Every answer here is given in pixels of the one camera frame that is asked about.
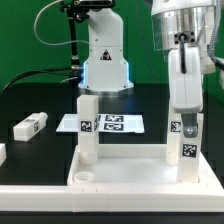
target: white paper sheet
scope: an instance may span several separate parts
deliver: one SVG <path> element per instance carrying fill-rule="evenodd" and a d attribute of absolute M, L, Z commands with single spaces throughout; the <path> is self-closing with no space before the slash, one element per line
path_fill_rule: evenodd
<path fill-rule="evenodd" d="M 99 114 L 99 131 L 113 133 L 143 133 L 141 115 Z M 78 132 L 78 115 L 65 114 L 56 132 Z"/>

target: green wall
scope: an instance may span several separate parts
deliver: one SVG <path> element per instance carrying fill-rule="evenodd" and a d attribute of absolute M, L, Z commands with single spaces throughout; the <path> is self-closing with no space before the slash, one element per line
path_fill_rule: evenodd
<path fill-rule="evenodd" d="M 139 4 L 140 20 L 146 40 L 146 48 L 139 31 L 136 0 L 116 0 L 114 11 L 124 20 L 124 56 L 130 63 L 130 78 L 134 83 L 152 83 L 151 71 L 146 55 L 150 56 L 157 83 L 167 83 L 167 63 L 162 52 L 155 52 L 151 25 L 151 14 L 143 0 Z M 28 70 L 70 66 L 70 46 L 51 47 L 39 43 L 33 34 L 37 13 L 53 0 L 1 0 L 0 7 L 0 89 L 15 75 Z M 87 22 L 77 24 L 78 39 L 88 40 Z M 69 40 L 67 16 L 55 5 L 40 19 L 38 33 L 49 42 Z M 224 29 L 221 26 L 217 43 L 217 56 L 224 57 L 221 41 Z M 88 56 L 88 46 L 79 44 L 82 62 Z M 204 88 L 224 105 L 224 93 L 219 85 L 219 72 L 206 75 Z M 51 75 L 30 77 L 23 82 L 60 82 L 63 78 Z"/>

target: metal cylinder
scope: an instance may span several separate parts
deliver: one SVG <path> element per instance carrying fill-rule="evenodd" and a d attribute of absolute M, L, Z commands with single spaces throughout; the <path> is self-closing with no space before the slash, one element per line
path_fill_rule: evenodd
<path fill-rule="evenodd" d="M 152 17 L 156 50 L 178 48 L 179 36 L 190 46 L 208 45 L 215 23 L 215 7 L 196 7 L 160 13 Z"/>

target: qr code tag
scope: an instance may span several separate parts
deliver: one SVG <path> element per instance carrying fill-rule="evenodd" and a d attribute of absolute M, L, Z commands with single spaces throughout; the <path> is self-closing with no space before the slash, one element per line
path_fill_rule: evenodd
<path fill-rule="evenodd" d="M 36 123 L 34 124 L 34 132 L 37 132 L 38 130 L 39 130 L 39 123 L 36 122 Z"/>
<path fill-rule="evenodd" d="M 124 116 L 119 116 L 119 115 L 106 115 L 105 121 L 110 121 L 110 122 L 124 122 Z"/>
<path fill-rule="evenodd" d="M 27 123 L 34 123 L 36 120 L 35 119 L 26 119 L 25 122 Z"/>
<path fill-rule="evenodd" d="M 81 132 L 92 132 L 91 121 L 81 121 Z"/>
<path fill-rule="evenodd" d="M 116 124 L 116 123 L 105 123 L 104 124 L 105 131 L 123 131 L 124 125 L 123 124 Z"/>
<path fill-rule="evenodd" d="M 99 126 L 99 123 L 98 123 L 98 119 L 96 118 L 96 120 L 94 121 L 94 131 L 96 131 L 98 126 Z"/>
<path fill-rule="evenodd" d="M 183 144 L 181 156 L 185 158 L 197 158 L 197 145 Z"/>
<path fill-rule="evenodd" d="M 171 132 L 180 133 L 181 122 L 179 121 L 171 121 Z"/>

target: black table surface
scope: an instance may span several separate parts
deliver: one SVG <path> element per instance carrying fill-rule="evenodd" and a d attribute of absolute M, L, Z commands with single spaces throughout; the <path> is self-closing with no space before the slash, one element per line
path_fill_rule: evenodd
<path fill-rule="evenodd" d="M 77 133 L 56 133 L 66 113 L 77 113 L 77 88 L 68 84 L 17 84 L 0 95 L 0 143 L 7 159 L 0 185 L 66 185 Z M 136 85 L 131 95 L 100 98 L 99 113 L 142 115 L 144 134 L 100 133 L 101 144 L 165 144 L 169 89 Z M 48 114 L 47 126 L 28 142 L 14 141 L 13 126 L 32 113 Z M 224 186 L 224 108 L 204 93 L 202 152 Z M 224 223 L 223 213 L 0 212 L 3 223 Z"/>

